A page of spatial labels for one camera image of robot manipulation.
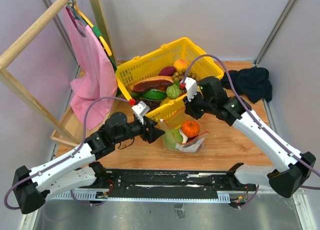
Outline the green cabbage back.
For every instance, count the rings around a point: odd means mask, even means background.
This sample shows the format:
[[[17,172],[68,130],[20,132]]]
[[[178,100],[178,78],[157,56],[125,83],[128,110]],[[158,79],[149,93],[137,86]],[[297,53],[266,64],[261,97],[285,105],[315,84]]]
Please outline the green cabbage back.
[[[167,149],[174,150],[177,143],[182,143],[183,137],[179,130],[171,129],[165,132],[163,135],[163,141]]]

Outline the orange fruit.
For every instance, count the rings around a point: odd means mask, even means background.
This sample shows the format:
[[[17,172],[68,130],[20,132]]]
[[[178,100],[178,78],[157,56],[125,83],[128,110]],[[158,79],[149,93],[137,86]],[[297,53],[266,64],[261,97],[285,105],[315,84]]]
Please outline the orange fruit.
[[[181,126],[182,132],[188,137],[196,137],[200,132],[200,126],[196,121],[187,120]]]

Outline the clear zip top bag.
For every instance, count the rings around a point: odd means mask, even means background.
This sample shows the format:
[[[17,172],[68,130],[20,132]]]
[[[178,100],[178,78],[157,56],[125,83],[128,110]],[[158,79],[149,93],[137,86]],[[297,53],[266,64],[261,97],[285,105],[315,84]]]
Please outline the clear zip top bag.
[[[196,153],[210,133],[198,120],[185,114],[184,109],[160,119],[159,125],[165,131],[162,136],[164,148],[172,151]]]

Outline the white mushroom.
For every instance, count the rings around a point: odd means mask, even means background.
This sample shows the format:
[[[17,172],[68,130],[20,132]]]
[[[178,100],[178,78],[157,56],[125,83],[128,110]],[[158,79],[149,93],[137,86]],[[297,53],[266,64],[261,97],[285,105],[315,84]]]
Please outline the white mushroom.
[[[180,133],[180,135],[182,136],[182,144],[185,144],[185,143],[187,143],[188,142],[188,136],[182,131],[182,128],[179,128],[178,129],[179,130],[179,133]]]

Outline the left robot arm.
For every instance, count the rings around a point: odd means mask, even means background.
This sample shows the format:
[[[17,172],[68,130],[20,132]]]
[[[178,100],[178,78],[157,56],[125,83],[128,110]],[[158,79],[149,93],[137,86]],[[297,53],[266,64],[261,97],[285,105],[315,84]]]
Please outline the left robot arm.
[[[98,160],[113,152],[116,144],[135,137],[149,144],[155,142],[165,134],[156,125],[148,117],[128,122],[124,113],[116,112],[72,151],[31,169],[19,167],[12,183],[18,210],[26,215],[60,193],[90,185],[103,187],[107,175]]]

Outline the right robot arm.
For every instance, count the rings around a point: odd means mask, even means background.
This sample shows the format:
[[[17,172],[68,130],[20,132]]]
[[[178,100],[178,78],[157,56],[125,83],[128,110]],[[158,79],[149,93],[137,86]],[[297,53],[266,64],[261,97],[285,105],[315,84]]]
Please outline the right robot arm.
[[[227,172],[232,190],[245,184],[271,187],[282,197],[291,197],[310,177],[316,157],[302,153],[277,135],[240,97],[229,98],[218,78],[209,76],[196,82],[187,77],[181,84],[185,113],[195,119],[205,113],[216,116],[245,134],[271,160],[272,166],[237,163]]]

